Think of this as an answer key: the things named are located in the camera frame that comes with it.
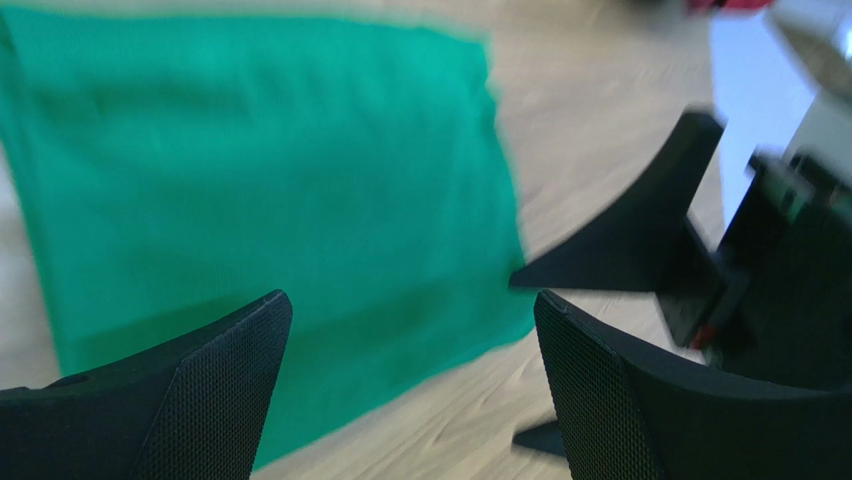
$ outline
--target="red object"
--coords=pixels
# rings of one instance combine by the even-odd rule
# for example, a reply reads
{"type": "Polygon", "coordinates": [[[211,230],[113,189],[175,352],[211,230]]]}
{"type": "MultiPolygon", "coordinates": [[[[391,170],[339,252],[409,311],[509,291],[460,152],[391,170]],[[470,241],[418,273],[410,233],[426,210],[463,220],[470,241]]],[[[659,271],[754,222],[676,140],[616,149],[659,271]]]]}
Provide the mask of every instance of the red object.
{"type": "Polygon", "coordinates": [[[692,339],[692,343],[689,345],[689,348],[694,350],[701,350],[704,347],[709,346],[713,339],[716,337],[716,328],[711,325],[706,325],[700,327],[698,332],[695,333],[695,338],[692,339]]]}
{"type": "Polygon", "coordinates": [[[692,12],[714,10],[760,10],[768,7],[773,0],[686,0],[692,12]]]}

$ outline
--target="green cloth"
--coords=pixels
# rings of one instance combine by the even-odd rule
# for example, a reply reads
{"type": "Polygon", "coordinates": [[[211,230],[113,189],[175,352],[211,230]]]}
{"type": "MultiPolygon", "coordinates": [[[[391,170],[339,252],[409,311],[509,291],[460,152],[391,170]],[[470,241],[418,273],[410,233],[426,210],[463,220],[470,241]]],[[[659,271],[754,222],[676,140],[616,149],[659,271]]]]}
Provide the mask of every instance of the green cloth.
{"type": "Polygon", "coordinates": [[[294,319],[263,465],[532,329],[533,297],[507,288],[524,259],[478,42],[0,15],[0,136],[63,374],[280,288],[294,319]]]}

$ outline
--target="black triangular piece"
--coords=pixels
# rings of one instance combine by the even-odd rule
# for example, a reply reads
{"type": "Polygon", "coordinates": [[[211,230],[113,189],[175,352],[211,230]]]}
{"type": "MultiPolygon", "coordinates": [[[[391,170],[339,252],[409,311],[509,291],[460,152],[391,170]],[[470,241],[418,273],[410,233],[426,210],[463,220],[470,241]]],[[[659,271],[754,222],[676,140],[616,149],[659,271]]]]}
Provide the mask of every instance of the black triangular piece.
{"type": "Polygon", "coordinates": [[[537,452],[568,458],[556,420],[516,433],[515,437],[512,438],[512,444],[537,452]]]}
{"type": "Polygon", "coordinates": [[[513,287],[653,292],[722,126],[685,111],[654,160],[606,210],[510,279],[513,287]]]}

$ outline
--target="black plastic part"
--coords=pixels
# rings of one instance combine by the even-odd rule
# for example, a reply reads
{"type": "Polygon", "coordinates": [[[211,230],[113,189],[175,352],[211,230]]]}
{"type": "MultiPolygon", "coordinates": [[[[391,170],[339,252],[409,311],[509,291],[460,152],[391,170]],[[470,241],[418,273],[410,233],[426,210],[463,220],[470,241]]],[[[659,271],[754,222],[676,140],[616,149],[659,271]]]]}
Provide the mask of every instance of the black plastic part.
{"type": "Polygon", "coordinates": [[[787,218],[761,192],[765,172],[758,170],[717,252],[732,269],[762,268],[779,239],[789,227],[787,218]]]}
{"type": "Polygon", "coordinates": [[[722,131],[712,115],[685,112],[651,164],[618,200],[512,274],[510,285],[657,290],[722,131]]]}
{"type": "Polygon", "coordinates": [[[556,420],[517,432],[512,437],[512,444],[521,448],[566,458],[565,443],[562,441],[562,432],[559,431],[559,422],[556,420]]]}
{"type": "Polygon", "coordinates": [[[679,347],[688,347],[698,328],[709,322],[726,284],[698,232],[687,220],[667,275],[657,288],[657,304],[679,347]]]}
{"type": "Polygon", "coordinates": [[[544,291],[535,321],[576,480],[848,479],[852,389],[686,360],[544,291]]]}
{"type": "Polygon", "coordinates": [[[291,316],[272,292],[124,360],[0,392],[0,478],[248,479],[291,316]]]}
{"type": "Polygon", "coordinates": [[[809,204],[773,243],[739,307],[738,335],[755,341],[716,346],[710,364],[803,388],[852,384],[852,228],[809,204]]]}

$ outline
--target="wooden floor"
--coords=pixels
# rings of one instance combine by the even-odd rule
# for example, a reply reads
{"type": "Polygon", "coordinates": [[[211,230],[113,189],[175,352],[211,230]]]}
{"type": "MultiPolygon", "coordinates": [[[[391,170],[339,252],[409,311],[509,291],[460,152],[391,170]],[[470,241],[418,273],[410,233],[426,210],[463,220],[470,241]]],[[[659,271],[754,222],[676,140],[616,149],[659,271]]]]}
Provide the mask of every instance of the wooden floor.
{"type": "MultiPolygon", "coordinates": [[[[109,3],[111,9],[151,11],[167,4],[169,9],[193,9],[201,3],[205,9],[233,10],[240,2],[109,3]]],[[[261,10],[277,9],[282,3],[293,2],[253,2],[261,10]]],[[[685,106],[712,99],[707,25],[685,19],[680,0],[345,4],[385,9],[413,22],[451,19],[493,33],[493,79],[502,92],[501,128],[519,178],[522,229],[531,257],[578,228],[626,187],[685,106]]],[[[86,5],[105,6],[107,1],[86,5]]],[[[39,386],[56,378],[56,363],[34,270],[20,257],[19,251],[27,247],[4,168],[0,168],[0,261],[18,263],[0,275],[0,388],[39,386]],[[13,279],[14,288],[8,283],[13,279]],[[40,322],[33,322],[34,317],[40,322]]],[[[693,210],[709,237],[717,238],[722,216],[716,165],[693,210]]],[[[648,298],[569,297],[604,321],[667,345],[648,298]]],[[[568,479],[565,462],[509,448],[516,428],[552,415],[538,346],[531,335],[426,382],[253,478],[568,479]]]]}

